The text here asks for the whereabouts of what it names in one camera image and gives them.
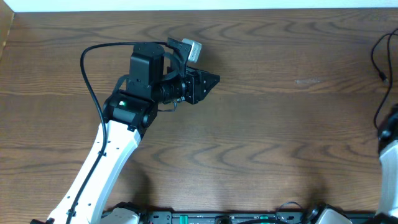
white background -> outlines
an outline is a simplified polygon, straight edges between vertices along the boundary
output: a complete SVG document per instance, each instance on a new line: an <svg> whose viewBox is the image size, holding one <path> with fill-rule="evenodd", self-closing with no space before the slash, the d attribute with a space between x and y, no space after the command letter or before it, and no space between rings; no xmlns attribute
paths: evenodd
<svg viewBox="0 0 398 224"><path fill-rule="evenodd" d="M398 7L398 0L4 0L14 12Z"/></svg>

wooden tabletop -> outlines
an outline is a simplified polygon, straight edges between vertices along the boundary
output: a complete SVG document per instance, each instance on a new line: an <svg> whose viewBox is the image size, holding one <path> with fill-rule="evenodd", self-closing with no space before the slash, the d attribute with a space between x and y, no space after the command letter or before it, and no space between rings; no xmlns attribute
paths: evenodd
<svg viewBox="0 0 398 224"><path fill-rule="evenodd" d="M193 66L221 81L199 104L158 115L107 207L264 211L323 200L376 210L372 118L386 86L369 53L397 24L396 9L16 14L0 61L0 222L45 220L91 149L100 120L81 52L167 37L201 42ZM385 68L382 44L376 59ZM108 47L86 56L101 104L128 73L131 53Z"/></svg>

cable connector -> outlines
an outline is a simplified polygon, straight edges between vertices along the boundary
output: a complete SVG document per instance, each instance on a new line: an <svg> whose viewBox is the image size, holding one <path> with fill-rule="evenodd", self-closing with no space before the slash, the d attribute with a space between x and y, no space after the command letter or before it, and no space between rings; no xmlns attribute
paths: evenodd
<svg viewBox="0 0 398 224"><path fill-rule="evenodd" d="M384 74L384 72L379 72L379 77L380 77L381 81L384 82L384 84L386 84L386 85L389 84L389 80L388 80L386 74Z"/></svg>

